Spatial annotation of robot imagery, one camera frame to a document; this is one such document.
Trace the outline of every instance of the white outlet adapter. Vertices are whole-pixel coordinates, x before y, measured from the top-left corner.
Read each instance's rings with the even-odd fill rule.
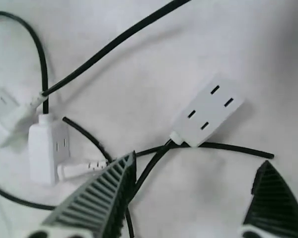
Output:
[[[37,107],[46,99],[47,97],[39,94],[30,103],[20,105],[0,88],[0,146],[5,146],[16,136],[28,132]]]
[[[51,114],[39,115],[39,123],[30,127],[28,150],[31,180],[42,185],[55,185],[107,166],[106,160],[71,159],[68,126]]]
[[[39,115],[39,123],[29,130],[31,180],[45,185],[58,182],[57,165],[70,157],[69,132],[61,120],[51,114]]]
[[[176,119],[170,138],[178,145],[201,145],[243,101],[231,81],[216,76]]]

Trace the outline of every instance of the black cord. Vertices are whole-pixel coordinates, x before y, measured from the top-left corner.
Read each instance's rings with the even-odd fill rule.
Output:
[[[135,195],[137,194],[137,192],[139,191],[140,187],[143,185],[144,181],[146,180],[146,178],[148,177],[149,173],[151,172],[151,170],[154,168],[154,166],[159,162],[159,160],[165,155],[165,153],[167,153],[171,147],[174,145],[174,142],[170,139],[167,141],[167,143],[165,143],[164,146],[162,146],[158,152],[153,156],[153,158],[150,160],[150,162],[147,164],[145,170],[142,172],[142,174],[140,175],[139,179],[137,180],[137,183],[135,185],[135,190],[133,195],[131,196],[132,200]]]
[[[57,84],[53,85],[48,90],[42,93],[43,96],[48,96],[51,93],[59,90],[60,88],[67,85],[73,79],[77,78],[79,75],[84,73],[90,67],[92,67],[95,63],[101,60],[104,56],[106,56],[109,52],[111,52],[114,48],[120,45],[122,42],[127,40],[129,37],[135,35],[140,30],[144,29],[146,26],[154,23],[155,21],[159,20],[163,16],[167,15],[168,13],[176,10],[178,7],[184,5],[185,3],[189,2],[190,0],[173,0],[167,5],[163,6],[159,10],[155,11],[151,15],[147,16],[137,24],[133,25],[131,28],[120,34],[116,37],[113,41],[111,41],[108,45],[102,48],[99,52],[97,52],[92,58],[86,61],[83,65],[81,65],[78,69],[72,72],[70,75],[62,79]]]
[[[40,59],[42,91],[44,92],[48,90],[48,69],[46,66],[46,59],[45,59],[43,46],[39,37],[37,36],[33,28],[28,23],[26,23],[22,18],[5,11],[0,11],[0,16],[5,16],[7,18],[15,20],[16,22],[20,23],[23,27],[25,27],[25,29],[27,29],[27,31],[30,33],[35,43],[36,49],[38,51],[39,59]],[[46,101],[43,102],[43,114],[48,114],[48,113],[49,113],[49,100],[47,99]]]
[[[126,209],[126,222],[127,222],[128,231],[129,231],[129,238],[134,238],[135,233],[134,233],[133,223],[131,220],[130,211],[128,208]]]
[[[17,198],[15,196],[3,191],[2,189],[0,189],[0,195],[4,198],[10,200],[11,202],[15,202],[15,203],[18,203],[20,205],[27,206],[27,207],[32,207],[32,208],[37,208],[37,209],[42,209],[42,210],[48,210],[48,211],[52,211],[56,208],[55,206],[49,206],[49,205],[29,202],[29,201],[23,200],[21,198]]]
[[[151,153],[155,153],[159,151],[163,146],[157,146],[153,147],[151,149],[147,149],[141,152],[136,153],[137,157],[148,155]],[[221,143],[212,143],[212,142],[204,142],[202,145],[199,146],[200,148],[213,148],[213,149],[222,149],[222,150],[230,150],[230,151],[235,151],[235,152],[240,152],[244,154],[249,154],[249,155],[254,155],[258,157],[262,157],[265,159],[273,159],[274,154],[267,153],[264,151],[259,151],[259,150],[254,150],[246,147],[241,147],[241,146],[236,146],[236,145],[226,145],[226,144],[221,144]],[[173,144],[170,147],[171,149],[176,149],[176,148],[190,148],[190,146],[186,143],[183,143],[182,145],[176,145]]]
[[[92,136],[88,131],[83,129],[80,125],[76,124],[71,119],[68,119],[67,117],[63,117],[63,121],[66,122],[68,125],[72,126],[76,130],[78,130],[82,135],[84,135],[87,139],[90,140],[91,143],[93,143],[99,151],[103,154],[106,160],[108,160],[109,163],[113,161],[112,157],[107,153],[105,148],[102,146],[102,144],[94,137]]]
[[[68,125],[72,126],[73,128],[75,128],[76,130],[78,130],[82,135],[84,135],[87,139],[89,139],[90,142],[92,142],[99,149],[99,151],[103,154],[103,156],[106,158],[106,160],[108,160],[109,163],[113,162],[113,158],[107,153],[105,148],[93,135],[91,135],[88,131],[86,131],[80,125],[76,124],[74,121],[72,121],[71,119],[68,119],[67,117],[63,117],[63,121],[66,122]],[[131,220],[131,215],[128,208],[126,208],[126,222],[128,226],[129,237],[134,238],[135,233],[133,228],[133,222]]]

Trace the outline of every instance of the electrical socket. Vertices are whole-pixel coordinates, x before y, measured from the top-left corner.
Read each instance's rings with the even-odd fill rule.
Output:
[[[39,115],[39,123],[29,130],[30,177],[40,184],[57,183],[57,166],[70,157],[69,132],[61,120],[51,114]]]
[[[4,145],[11,136],[5,124],[5,117],[16,110],[19,104],[3,88],[0,88],[0,145]]]
[[[39,93],[26,104],[19,105],[4,89],[0,88],[0,146],[6,146],[15,137],[26,134],[33,123],[37,107],[47,97]]]
[[[174,122],[171,139],[177,144],[201,145],[243,101],[232,82],[217,75]]]

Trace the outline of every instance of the white plug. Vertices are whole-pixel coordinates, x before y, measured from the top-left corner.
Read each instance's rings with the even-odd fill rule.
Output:
[[[37,107],[46,99],[47,97],[39,94],[29,104],[19,105],[4,89],[0,88],[0,146],[5,146],[16,136],[28,132]]]
[[[60,181],[94,173],[107,167],[105,160],[103,161],[85,161],[76,163],[61,163],[57,167]]]
[[[178,145],[201,145],[243,101],[232,82],[216,76],[176,119],[170,138]]]
[[[39,123],[29,130],[28,150],[32,181],[56,184],[57,165],[70,157],[67,125],[51,114],[39,115]]]

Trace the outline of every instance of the white backdrop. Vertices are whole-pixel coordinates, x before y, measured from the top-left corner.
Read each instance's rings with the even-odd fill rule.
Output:
[[[0,10],[25,19],[47,54],[50,85],[167,0],[0,0]],[[130,38],[51,96],[112,156],[163,144],[173,117],[222,73],[247,102],[210,141],[276,154],[274,165],[298,199],[298,0],[192,0]],[[20,102],[41,87],[29,34],[0,18],[0,86]],[[99,151],[70,130],[71,155]],[[138,159],[138,173],[150,157]],[[137,237],[237,237],[263,159],[213,149],[169,152],[130,208]],[[58,204],[83,178],[41,187],[29,180],[25,141],[0,149],[0,186],[19,197]],[[0,197],[0,238],[39,224],[49,212]],[[123,237],[128,237],[124,228]]]

